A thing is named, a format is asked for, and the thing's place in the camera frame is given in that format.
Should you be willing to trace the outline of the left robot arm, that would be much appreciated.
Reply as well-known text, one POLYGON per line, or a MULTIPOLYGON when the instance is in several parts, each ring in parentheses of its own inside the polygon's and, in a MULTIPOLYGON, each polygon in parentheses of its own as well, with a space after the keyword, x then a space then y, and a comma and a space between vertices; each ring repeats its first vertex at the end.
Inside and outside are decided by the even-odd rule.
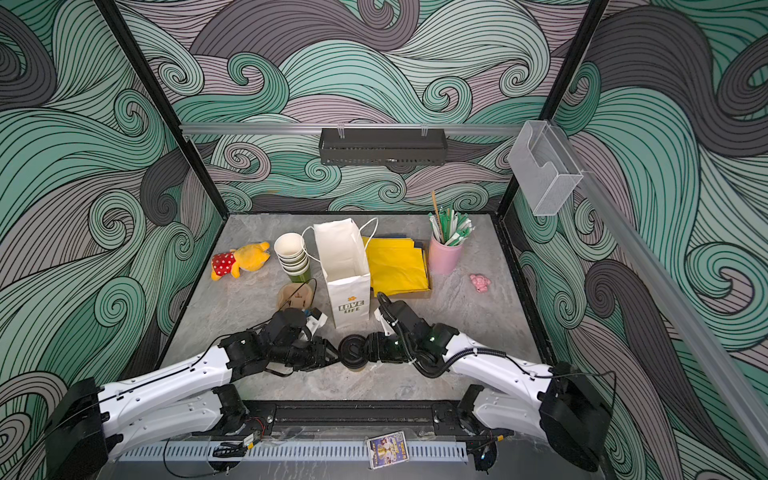
POLYGON ((45 426, 48 478, 85 479, 135 447, 178 435, 241 433, 253 417, 236 381, 272 363, 290 372, 336 363, 337 350, 317 333, 327 320, 316 308, 287 308, 169 367, 105 385, 76 382, 45 426))

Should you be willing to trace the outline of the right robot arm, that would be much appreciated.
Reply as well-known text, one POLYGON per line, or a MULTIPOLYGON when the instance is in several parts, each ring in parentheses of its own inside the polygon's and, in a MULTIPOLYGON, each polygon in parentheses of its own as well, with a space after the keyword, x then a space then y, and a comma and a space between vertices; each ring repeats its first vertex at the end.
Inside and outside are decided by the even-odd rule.
POLYGON ((454 327, 428 323, 403 300, 379 294, 378 302, 375 316, 386 329, 370 361, 409 364, 428 379, 447 373, 471 378, 459 407, 467 430, 535 437, 582 470, 602 467, 614 402, 597 391, 592 374, 567 362, 515 358, 454 327))

